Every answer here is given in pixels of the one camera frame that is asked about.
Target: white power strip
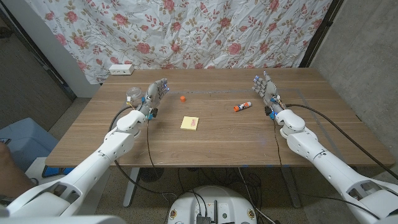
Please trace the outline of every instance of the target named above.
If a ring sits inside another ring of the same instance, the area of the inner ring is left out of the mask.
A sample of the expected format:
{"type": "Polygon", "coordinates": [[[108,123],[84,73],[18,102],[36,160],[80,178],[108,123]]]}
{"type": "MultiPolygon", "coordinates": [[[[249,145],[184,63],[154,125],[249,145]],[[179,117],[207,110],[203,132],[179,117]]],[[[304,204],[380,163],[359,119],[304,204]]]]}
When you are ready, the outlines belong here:
{"type": "Polygon", "coordinates": [[[134,67],[130,65],[112,65],[109,68],[112,75],[131,75],[134,67]]]}

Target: metal table leg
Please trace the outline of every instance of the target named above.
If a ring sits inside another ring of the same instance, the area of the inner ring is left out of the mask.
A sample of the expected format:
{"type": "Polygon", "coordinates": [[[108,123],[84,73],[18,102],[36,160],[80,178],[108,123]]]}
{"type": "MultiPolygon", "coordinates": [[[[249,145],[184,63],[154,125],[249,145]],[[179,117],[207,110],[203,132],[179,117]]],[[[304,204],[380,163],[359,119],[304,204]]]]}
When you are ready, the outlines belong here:
{"type": "MultiPolygon", "coordinates": [[[[137,182],[138,180],[138,173],[139,173],[139,167],[131,168],[130,178],[135,182],[137,182]]],[[[124,194],[124,200],[123,200],[123,206],[125,208],[130,207],[135,192],[136,192],[136,186],[129,181],[127,183],[127,189],[126,193],[124,194]]]]}
{"type": "Polygon", "coordinates": [[[289,191],[290,199],[292,200],[292,205],[295,208],[301,207],[301,201],[299,194],[297,193],[296,184],[294,182],[293,173],[290,167],[281,167],[282,175],[285,179],[285,185],[289,191]]]}

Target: glue stick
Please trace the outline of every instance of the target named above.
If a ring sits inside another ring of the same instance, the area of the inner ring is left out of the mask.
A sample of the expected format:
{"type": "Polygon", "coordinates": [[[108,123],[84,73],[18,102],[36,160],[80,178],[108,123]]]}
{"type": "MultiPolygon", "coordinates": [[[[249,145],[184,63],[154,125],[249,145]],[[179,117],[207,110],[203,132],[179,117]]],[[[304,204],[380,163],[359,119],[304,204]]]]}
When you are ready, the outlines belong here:
{"type": "Polygon", "coordinates": [[[243,103],[234,107],[235,112],[251,107],[251,102],[243,103]]]}

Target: clear plastic cup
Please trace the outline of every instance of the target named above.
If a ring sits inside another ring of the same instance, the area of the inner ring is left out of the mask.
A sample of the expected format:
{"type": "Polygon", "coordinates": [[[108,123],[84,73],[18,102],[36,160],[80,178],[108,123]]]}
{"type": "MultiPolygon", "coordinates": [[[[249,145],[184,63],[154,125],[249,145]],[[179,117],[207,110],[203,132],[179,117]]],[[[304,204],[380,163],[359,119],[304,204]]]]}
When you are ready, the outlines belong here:
{"type": "Polygon", "coordinates": [[[127,92],[127,100],[130,100],[130,104],[133,106],[138,106],[142,103],[141,98],[144,96],[141,88],[139,87],[132,87],[127,92]]]}

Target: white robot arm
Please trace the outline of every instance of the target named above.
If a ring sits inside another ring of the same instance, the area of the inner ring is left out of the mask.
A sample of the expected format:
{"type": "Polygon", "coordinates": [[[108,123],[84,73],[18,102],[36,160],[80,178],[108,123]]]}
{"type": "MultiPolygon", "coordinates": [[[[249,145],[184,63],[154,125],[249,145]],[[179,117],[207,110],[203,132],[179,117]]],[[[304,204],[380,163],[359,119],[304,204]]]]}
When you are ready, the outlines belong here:
{"type": "Polygon", "coordinates": [[[36,186],[16,198],[8,207],[10,217],[65,217],[76,214],[87,193],[111,163],[129,152],[140,128],[155,116],[162,97],[169,91],[167,79],[151,84],[136,110],[118,120],[104,143],[65,177],[36,186]]]}
{"type": "Polygon", "coordinates": [[[283,126],[280,133],[286,138],[289,148],[310,161],[345,201],[374,214],[348,204],[358,221],[376,223],[398,211],[398,186],[360,175],[329,152],[318,142],[317,136],[305,127],[305,121],[285,108],[265,71],[264,76],[265,79],[255,77],[253,90],[264,99],[267,115],[283,126]]]}

